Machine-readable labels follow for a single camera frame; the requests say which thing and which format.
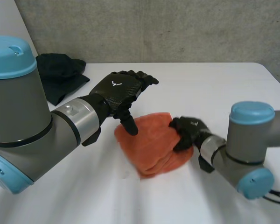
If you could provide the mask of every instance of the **gray concrete wall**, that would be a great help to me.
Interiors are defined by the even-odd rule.
[[[39,54],[257,62],[280,81],[280,0],[15,0]]]

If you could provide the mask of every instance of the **black cloth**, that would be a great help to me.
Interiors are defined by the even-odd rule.
[[[46,98],[53,105],[89,81],[82,75],[85,61],[71,59],[65,54],[41,54],[36,60]]]

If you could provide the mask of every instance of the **black cable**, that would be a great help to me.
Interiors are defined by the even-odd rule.
[[[275,195],[275,196],[277,196],[277,197],[280,198],[280,191],[277,191],[277,190],[270,190],[269,194]],[[269,197],[266,197],[266,196],[264,196],[263,198],[266,199],[266,200],[268,200],[268,201],[270,201],[270,202],[273,202],[273,203],[276,203],[276,204],[280,204],[280,201],[274,200],[274,199],[272,199],[272,198],[269,198]]]
[[[280,191],[276,191],[276,190],[271,190],[270,194],[275,195],[277,197],[280,197]]]
[[[280,191],[277,191],[277,190],[270,190],[270,193],[271,194],[279,194],[280,195]]]
[[[263,196],[263,198],[266,199],[266,200],[268,200],[268,201],[270,201],[270,202],[274,202],[274,203],[276,203],[276,204],[280,204],[280,201],[271,199],[271,198],[269,198],[269,197]]]

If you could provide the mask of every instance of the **white logo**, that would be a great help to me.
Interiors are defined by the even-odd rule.
[[[194,122],[191,121],[191,124],[197,126],[198,122],[194,123]]]
[[[112,81],[112,85],[113,85],[113,86],[122,85],[122,83],[117,84],[117,83],[114,83],[114,82]]]

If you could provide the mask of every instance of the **black fabric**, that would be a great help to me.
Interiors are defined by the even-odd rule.
[[[82,75],[86,67],[82,60],[65,54],[41,54],[36,60],[46,98],[53,105],[89,81]]]
[[[209,130],[200,119],[186,117],[174,118],[169,127],[174,128],[181,137],[181,140],[173,148],[176,153],[190,148],[203,132]]]

